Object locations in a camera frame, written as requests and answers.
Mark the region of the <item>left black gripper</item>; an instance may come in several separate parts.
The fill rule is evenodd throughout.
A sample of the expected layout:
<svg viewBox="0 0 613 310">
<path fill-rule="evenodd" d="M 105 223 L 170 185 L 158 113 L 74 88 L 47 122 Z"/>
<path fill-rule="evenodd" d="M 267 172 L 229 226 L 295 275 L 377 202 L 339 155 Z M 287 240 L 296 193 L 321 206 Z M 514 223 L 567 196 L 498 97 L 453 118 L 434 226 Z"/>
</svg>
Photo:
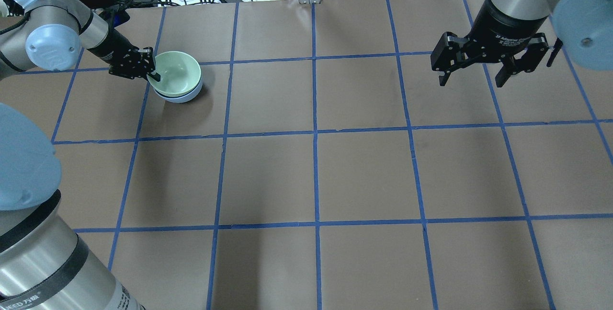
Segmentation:
<svg viewBox="0 0 613 310">
<path fill-rule="evenodd" d="M 161 81 L 161 75 L 155 70 L 153 48 L 138 48 L 113 28 L 90 26 L 89 51 L 109 65 L 111 75 L 147 80 L 149 74 L 150 80 Z"/>
</svg>

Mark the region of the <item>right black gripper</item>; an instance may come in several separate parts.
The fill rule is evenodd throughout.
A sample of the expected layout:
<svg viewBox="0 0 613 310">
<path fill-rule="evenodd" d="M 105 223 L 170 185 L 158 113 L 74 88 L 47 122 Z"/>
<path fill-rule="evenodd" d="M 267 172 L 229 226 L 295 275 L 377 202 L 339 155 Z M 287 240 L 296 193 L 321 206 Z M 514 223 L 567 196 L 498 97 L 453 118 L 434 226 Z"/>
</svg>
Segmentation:
<svg viewBox="0 0 613 310">
<path fill-rule="evenodd" d="M 454 70 L 476 63 L 506 62 L 520 52 L 525 55 L 515 64 L 503 63 L 495 76 L 495 85 L 502 88 L 518 71 L 533 71 L 545 57 L 546 37 L 539 29 L 546 18 L 523 20 L 500 11 L 485 1 L 465 37 L 447 31 L 431 53 L 431 69 L 439 72 L 439 85 L 444 87 Z"/>
</svg>

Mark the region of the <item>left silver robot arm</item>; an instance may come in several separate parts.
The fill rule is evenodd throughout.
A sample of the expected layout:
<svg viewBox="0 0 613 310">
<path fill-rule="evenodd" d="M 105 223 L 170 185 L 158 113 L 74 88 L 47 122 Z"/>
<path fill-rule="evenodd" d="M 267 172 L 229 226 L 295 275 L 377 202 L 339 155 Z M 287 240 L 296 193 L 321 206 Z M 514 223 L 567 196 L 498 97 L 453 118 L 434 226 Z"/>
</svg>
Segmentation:
<svg viewBox="0 0 613 310">
<path fill-rule="evenodd" d="M 1 32 L 0 77 L 39 67 L 72 69 L 85 49 L 109 65 L 109 73 L 160 81 L 155 53 L 138 48 L 79 0 L 14 0 L 24 16 Z"/>
</svg>

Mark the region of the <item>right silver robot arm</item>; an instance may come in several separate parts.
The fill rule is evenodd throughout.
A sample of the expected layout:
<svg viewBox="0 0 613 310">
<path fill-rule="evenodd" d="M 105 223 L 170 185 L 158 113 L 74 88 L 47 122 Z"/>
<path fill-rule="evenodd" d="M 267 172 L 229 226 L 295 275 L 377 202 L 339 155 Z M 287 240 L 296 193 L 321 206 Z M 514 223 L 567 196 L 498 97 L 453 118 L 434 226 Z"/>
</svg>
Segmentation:
<svg viewBox="0 0 613 310">
<path fill-rule="evenodd" d="M 612 69 L 612 0 L 484 0 L 466 37 L 443 33 L 431 53 L 431 69 L 444 86 L 451 74 L 476 63 L 500 63 L 497 87 L 521 72 L 533 72 L 545 57 L 549 42 L 539 32 L 551 18 L 557 40 L 552 65 L 565 47 L 583 68 Z"/>
</svg>

